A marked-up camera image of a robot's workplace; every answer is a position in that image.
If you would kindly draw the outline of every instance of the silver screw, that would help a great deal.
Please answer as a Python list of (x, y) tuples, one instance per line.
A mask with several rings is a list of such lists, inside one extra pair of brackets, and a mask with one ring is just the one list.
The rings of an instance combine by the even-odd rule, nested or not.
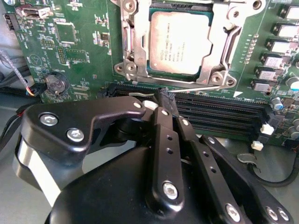
[(226, 212), (228, 215), (235, 221), (239, 222), (241, 220), (240, 214), (238, 213), (237, 209), (234, 208), (231, 204), (226, 205)]
[(209, 141), (210, 141), (212, 144), (215, 144), (215, 140), (212, 139), (211, 137), (208, 137), (207, 139), (209, 139)]
[(168, 115), (168, 112), (166, 110), (162, 110), (161, 112), (162, 112), (162, 114), (164, 114), (166, 116)]
[(182, 119), (184, 125), (188, 126), (189, 125), (189, 122), (186, 120), (186, 119)]
[(80, 142), (84, 139), (84, 134), (80, 129), (77, 128), (71, 128), (67, 131), (66, 136), (75, 142)]
[(10, 5), (10, 6), (14, 6), (15, 5), (15, 0), (4, 0), (6, 4)]
[(174, 200), (178, 197), (178, 190), (176, 187), (169, 182), (163, 184), (164, 194), (171, 200)]
[(277, 221), (278, 217), (276, 215), (276, 213), (272, 210), (272, 208), (270, 207), (266, 207), (267, 213), (269, 214), (269, 216), (274, 220)]
[(46, 126), (54, 126), (58, 123), (58, 119), (52, 114), (44, 114), (39, 118), (41, 123)]
[(290, 220), (289, 217), (288, 217), (288, 215), (287, 215), (282, 209), (278, 209), (278, 211), (279, 211), (281, 217), (282, 217), (285, 221), (289, 221), (289, 220)]
[(141, 105), (139, 103), (134, 103), (134, 106), (137, 108), (141, 108)]

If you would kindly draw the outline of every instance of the white slot latch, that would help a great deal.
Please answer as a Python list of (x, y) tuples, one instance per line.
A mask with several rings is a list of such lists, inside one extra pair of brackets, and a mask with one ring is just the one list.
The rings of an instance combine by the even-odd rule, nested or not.
[(261, 130), (261, 133), (267, 134), (267, 135), (272, 135), (274, 132), (274, 128), (272, 126), (270, 126), (269, 124), (262, 125), (260, 130)]
[(261, 151), (263, 149), (263, 144), (259, 141), (253, 141), (251, 144), (251, 148)]

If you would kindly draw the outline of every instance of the chip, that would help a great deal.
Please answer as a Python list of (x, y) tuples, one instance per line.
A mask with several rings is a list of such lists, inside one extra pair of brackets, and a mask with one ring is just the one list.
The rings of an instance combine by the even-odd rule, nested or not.
[(299, 33), (299, 26), (280, 25), (277, 36), (279, 37), (295, 37)]
[(294, 113), (294, 112), (287, 112), (285, 114), (285, 119), (292, 119), (295, 117), (295, 115), (296, 115), (296, 113)]
[(294, 99), (290, 97), (283, 98), (283, 105), (284, 107), (290, 107), (294, 103)]
[(61, 43), (77, 43), (74, 25), (71, 22), (56, 22), (55, 27)]
[(282, 57), (279, 55), (264, 55), (262, 58), (263, 64), (266, 67), (278, 68), (282, 63)]
[(153, 70), (194, 75), (210, 54), (209, 18), (180, 12), (151, 17), (149, 65)]
[(284, 40), (277, 40), (277, 41), (272, 41), (268, 43), (268, 49), (271, 52), (277, 52), (277, 53), (287, 53), (290, 51), (290, 43), (288, 41)]
[(253, 85), (253, 90), (259, 91), (259, 92), (267, 92), (269, 88), (270, 88), (270, 85), (264, 84), (264, 83), (255, 83)]
[(282, 9), (282, 15), (288, 20), (299, 20), (299, 7), (297, 6), (287, 6)]
[(101, 39), (104, 41), (109, 41), (109, 33), (102, 33)]

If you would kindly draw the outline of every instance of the mounting hole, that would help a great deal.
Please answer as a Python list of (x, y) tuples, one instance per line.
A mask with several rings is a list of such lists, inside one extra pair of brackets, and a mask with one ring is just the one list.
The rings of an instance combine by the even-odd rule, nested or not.
[(258, 10), (262, 6), (262, 2), (260, 0), (256, 0), (253, 2), (252, 7), (254, 10)]
[(116, 70), (117, 70), (118, 72), (122, 72), (122, 67), (121, 67), (121, 66), (117, 66), (117, 67), (116, 67)]
[(211, 169), (211, 171), (213, 172), (213, 173), (216, 173), (217, 171), (214, 169), (214, 167), (210, 167), (210, 169)]
[(234, 12), (234, 17), (237, 18), (238, 16), (239, 16), (239, 12), (238, 12), (238, 11), (235, 11), (235, 12)]
[(233, 79), (227, 81), (228, 86), (232, 86), (233, 84), (235, 84), (235, 81)]
[(205, 155), (205, 157), (209, 157), (209, 154), (207, 152), (203, 152), (203, 154)]
[(266, 96), (266, 97), (269, 97), (269, 96), (271, 96), (271, 95), (272, 95), (271, 92), (265, 92), (265, 94), (264, 94), (264, 96)]
[(168, 154), (173, 154), (173, 150), (171, 148), (167, 148), (166, 151), (168, 152)]

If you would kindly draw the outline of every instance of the electrolytic capacitor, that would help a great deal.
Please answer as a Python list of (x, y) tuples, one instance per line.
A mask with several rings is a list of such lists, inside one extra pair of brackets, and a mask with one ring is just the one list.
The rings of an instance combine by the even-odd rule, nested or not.
[(285, 84), (290, 87), (293, 91), (299, 91), (299, 78), (298, 77), (291, 77), (289, 78)]
[(273, 105), (273, 109), (278, 111), (284, 108), (281, 100), (279, 97), (274, 98), (273, 100), (271, 100), (271, 103)]

